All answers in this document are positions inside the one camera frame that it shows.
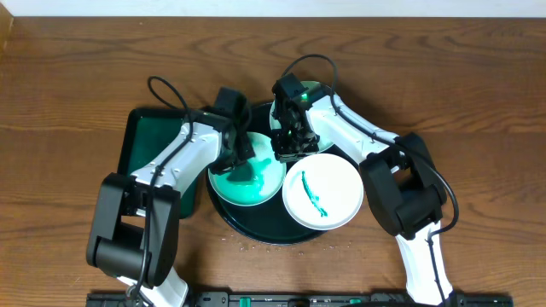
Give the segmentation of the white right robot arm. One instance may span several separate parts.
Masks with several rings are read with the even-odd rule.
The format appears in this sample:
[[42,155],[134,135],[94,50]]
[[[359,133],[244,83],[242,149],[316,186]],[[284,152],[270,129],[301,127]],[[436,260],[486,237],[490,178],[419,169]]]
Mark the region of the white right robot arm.
[[295,144],[304,130],[332,142],[359,164],[370,210],[399,244],[408,294],[418,304],[446,303],[453,287],[444,270],[439,236],[456,222],[442,226],[441,207],[456,197],[436,170],[425,142],[415,133],[398,136],[371,124],[336,94],[277,98],[271,116],[280,124],[273,130],[273,148],[280,159],[318,153]]

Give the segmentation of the white plate with green streak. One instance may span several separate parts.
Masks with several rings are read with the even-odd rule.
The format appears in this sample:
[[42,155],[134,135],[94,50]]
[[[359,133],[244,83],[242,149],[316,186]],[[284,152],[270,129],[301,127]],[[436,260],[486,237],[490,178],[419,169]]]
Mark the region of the white plate with green streak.
[[346,159],[320,153],[295,163],[282,186],[288,214],[308,229],[326,231],[349,223],[363,203],[357,169]]

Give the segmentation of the green scrubbing sponge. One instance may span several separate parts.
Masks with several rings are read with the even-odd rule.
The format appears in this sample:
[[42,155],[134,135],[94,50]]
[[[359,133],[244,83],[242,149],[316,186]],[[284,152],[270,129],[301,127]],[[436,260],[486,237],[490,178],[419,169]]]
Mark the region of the green scrubbing sponge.
[[249,159],[241,165],[213,164],[210,170],[214,175],[223,176],[231,182],[258,181],[264,177],[264,171],[271,162],[271,158]]

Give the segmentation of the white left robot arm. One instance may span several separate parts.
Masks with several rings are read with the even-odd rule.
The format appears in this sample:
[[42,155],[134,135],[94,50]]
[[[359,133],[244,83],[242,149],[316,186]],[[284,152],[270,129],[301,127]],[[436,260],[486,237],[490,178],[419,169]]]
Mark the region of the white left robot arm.
[[253,156],[249,111],[190,111],[146,165],[111,173],[99,188],[86,261],[124,282],[127,301],[182,306],[189,286],[175,271],[181,198],[205,169],[226,172]]

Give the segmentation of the green-smeared plate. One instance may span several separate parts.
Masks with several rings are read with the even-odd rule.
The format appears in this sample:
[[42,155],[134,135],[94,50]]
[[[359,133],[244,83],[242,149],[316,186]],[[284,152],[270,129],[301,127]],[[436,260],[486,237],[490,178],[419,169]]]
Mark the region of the green-smeared plate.
[[212,174],[209,183],[218,196],[235,206],[257,206],[271,199],[282,187],[287,173],[287,165],[275,158],[270,144],[271,139],[258,132],[248,132],[255,156],[251,159],[271,158],[272,162],[258,181],[231,182],[223,176]]

